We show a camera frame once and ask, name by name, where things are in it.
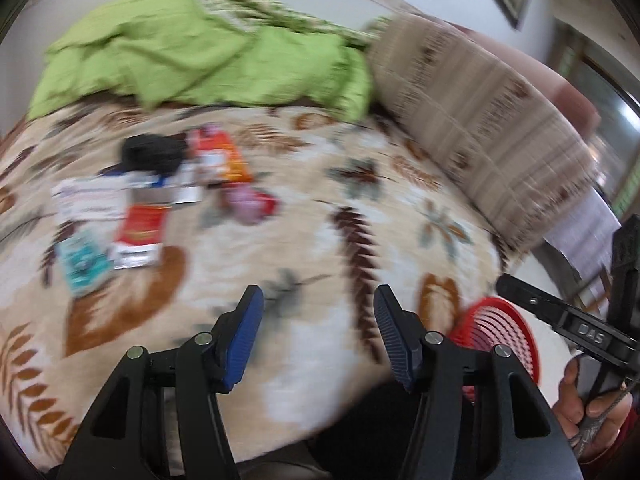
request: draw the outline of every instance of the floor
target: floor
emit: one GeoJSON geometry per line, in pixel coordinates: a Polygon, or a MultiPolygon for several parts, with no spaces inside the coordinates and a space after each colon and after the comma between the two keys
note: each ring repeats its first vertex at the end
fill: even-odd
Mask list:
{"type": "MultiPolygon", "coordinates": [[[[525,257],[514,275],[549,294],[560,297],[558,288],[545,268],[531,254],[525,257]]],[[[572,357],[571,352],[565,340],[553,332],[547,324],[537,320],[533,314],[521,308],[518,310],[529,324],[538,346],[541,363],[538,386],[546,401],[553,405],[558,400],[558,383],[562,379],[564,366],[572,357]]]]}

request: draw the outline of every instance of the red plastic laundry basket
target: red plastic laundry basket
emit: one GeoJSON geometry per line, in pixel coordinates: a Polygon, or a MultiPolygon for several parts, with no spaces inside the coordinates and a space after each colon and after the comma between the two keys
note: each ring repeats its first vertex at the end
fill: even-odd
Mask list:
{"type": "Polygon", "coordinates": [[[449,338],[459,346],[475,350],[489,351],[497,344],[509,346],[533,382],[538,384],[538,347],[527,323],[508,301],[495,297],[482,298],[465,312],[449,338]]]}

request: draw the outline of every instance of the lime green cloth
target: lime green cloth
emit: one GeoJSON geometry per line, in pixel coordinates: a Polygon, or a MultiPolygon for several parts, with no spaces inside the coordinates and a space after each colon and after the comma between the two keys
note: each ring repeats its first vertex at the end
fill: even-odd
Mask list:
{"type": "Polygon", "coordinates": [[[119,0],[93,10],[47,50],[29,119],[110,90],[143,107],[286,104],[307,96],[339,119],[367,110],[372,81],[340,34],[242,30],[198,0],[119,0]]]}

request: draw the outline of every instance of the silver bolt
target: silver bolt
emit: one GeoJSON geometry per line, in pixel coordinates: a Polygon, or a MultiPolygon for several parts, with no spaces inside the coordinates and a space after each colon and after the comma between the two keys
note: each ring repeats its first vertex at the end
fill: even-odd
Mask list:
{"type": "Polygon", "coordinates": [[[200,332],[195,338],[194,341],[196,345],[208,345],[213,340],[213,336],[209,332],[200,332]]]}
{"type": "Polygon", "coordinates": [[[444,341],[444,338],[440,332],[427,332],[424,340],[431,345],[439,345],[444,341]]]}
{"type": "Polygon", "coordinates": [[[145,352],[145,349],[142,346],[132,346],[127,350],[127,357],[129,359],[137,359],[145,352]]]}
{"type": "Polygon", "coordinates": [[[507,345],[497,345],[494,350],[500,357],[511,357],[511,348],[507,345]]]}

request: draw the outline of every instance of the beige bedspread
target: beige bedspread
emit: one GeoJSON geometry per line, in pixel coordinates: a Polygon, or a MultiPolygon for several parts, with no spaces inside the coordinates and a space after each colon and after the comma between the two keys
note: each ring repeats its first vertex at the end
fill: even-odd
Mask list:
{"type": "MultiPolygon", "coordinates": [[[[249,283],[264,290],[264,320],[244,379],[220,396],[237,461],[327,426],[388,376],[377,284],[443,331],[487,291],[500,267],[490,227],[416,144],[367,124],[302,107],[149,116],[110,101],[71,105],[19,134],[0,164],[0,415],[36,466],[62,460],[130,346],[177,346],[249,283]],[[73,300],[53,246],[79,225],[56,225],[50,188],[116,163],[128,136],[207,121],[232,134],[278,214],[245,226],[213,196],[175,207],[161,265],[118,271],[73,300]]],[[[107,238],[116,227],[92,222],[107,238]]]]}

